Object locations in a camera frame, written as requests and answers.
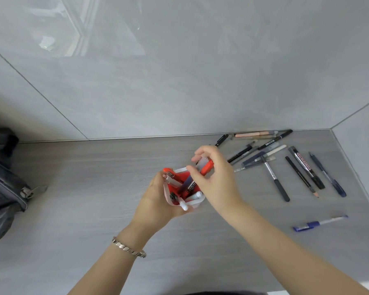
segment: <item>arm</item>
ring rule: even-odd
[[[158,172],[143,195],[131,223],[116,239],[134,251],[141,251],[148,240],[172,218],[185,214],[170,206],[163,191],[163,173]],[[72,288],[68,295],[120,294],[136,257],[116,245],[109,245],[102,256]]]
[[[187,166],[193,180],[291,295],[369,295],[358,282],[306,251],[246,204],[240,197],[231,165],[217,147],[202,146],[195,154],[193,161],[198,161],[201,156],[210,157],[215,172],[210,178],[204,178],[196,168]]]

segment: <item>person's left arm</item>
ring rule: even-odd
[[[116,240],[140,252],[148,240],[172,218],[185,214],[167,203],[163,191],[163,173],[158,172],[141,198],[130,224]],[[111,244],[68,295],[120,294],[136,257]]]

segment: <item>bag strap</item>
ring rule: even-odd
[[[11,157],[16,145],[19,143],[18,137],[9,128],[0,128],[0,150],[6,157]]]

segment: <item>backpack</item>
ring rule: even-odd
[[[0,128],[0,239],[11,228],[15,214],[27,209],[29,199],[47,189],[46,185],[31,189],[10,171],[11,156],[18,142],[9,128]]]

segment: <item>bracelet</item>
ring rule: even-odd
[[[124,244],[121,244],[120,242],[118,242],[116,240],[116,237],[113,237],[112,239],[112,243],[116,246],[118,246],[119,248],[123,249],[124,251],[127,251],[128,253],[137,256],[137,257],[141,257],[141,258],[145,258],[146,257],[146,253],[144,251],[133,251],[132,249],[128,248],[127,246],[125,246]]]

